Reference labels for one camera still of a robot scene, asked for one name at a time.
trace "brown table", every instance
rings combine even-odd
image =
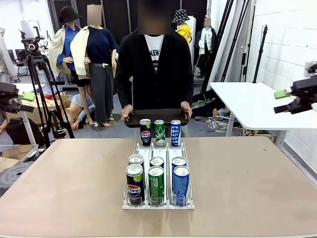
[[[0,234],[317,234],[317,189],[268,139],[186,138],[195,210],[122,210],[134,139],[55,142],[0,198]]]

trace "black tray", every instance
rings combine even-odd
[[[180,120],[182,126],[189,122],[186,112],[182,109],[135,110],[129,117],[129,121],[124,123],[129,128],[140,127],[142,119],[150,119],[152,126],[156,120],[163,120],[165,126],[170,126],[172,120]]]

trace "black shorts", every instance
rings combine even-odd
[[[85,87],[87,84],[91,83],[90,79],[87,79],[87,78],[79,79],[77,73],[73,71],[71,68],[70,68],[70,72],[71,72],[71,76],[73,76],[74,78],[74,81],[77,87]]]

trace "can rack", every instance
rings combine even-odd
[[[140,145],[137,141],[134,147],[133,154],[140,154],[144,158],[144,179],[145,179],[145,201],[142,206],[132,206],[130,204],[130,199],[127,189],[127,181],[124,186],[124,198],[123,198],[123,209],[195,209],[192,193],[191,179],[189,179],[188,193],[187,193],[187,206],[179,207],[175,206],[174,193],[172,192],[172,159],[174,157],[184,157],[187,162],[187,167],[190,170],[190,165],[187,159],[187,153],[185,148],[185,142],[182,139],[181,145],[178,147],[170,147],[169,142],[166,143],[164,147],[156,147],[153,142],[150,147],[144,147]],[[151,206],[149,201],[150,199],[150,190],[149,190],[149,168],[150,168],[150,159],[152,157],[159,156],[164,160],[164,202],[162,206],[156,207]]]

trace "can lid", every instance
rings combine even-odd
[[[170,123],[171,124],[181,124],[180,120],[172,120]]]
[[[130,164],[141,164],[144,162],[143,156],[139,154],[131,155],[128,159]]]
[[[141,165],[131,164],[127,167],[126,173],[129,176],[136,177],[143,173],[143,168]]]
[[[154,124],[164,124],[165,122],[163,121],[163,120],[156,120],[155,122],[154,122]]]
[[[174,165],[185,165],[186,159],[184,157],[174,157],[172,159],[172,164]]]
[[[177,176],[187,176],[189,174],[189,168],[187,168],[186,166],[177,166],[174,169],[174,173]]]
[[[164,163],[164,159],[162,159],[162,157],[153,157],[153,158],[150,159],[150,163],[152,165],[159,166],[159,165]]]
[[[142,119],[142,120],[140,120],[140,124],[141,125],[151,124],[151,120],[150,119]]]
[[[162,174],[164,174],[164,169],[160,166],[153,166],[153,167],[150,167],[149,169],[149,175],[151,176],[158,177],[158,176],[161,176]]]

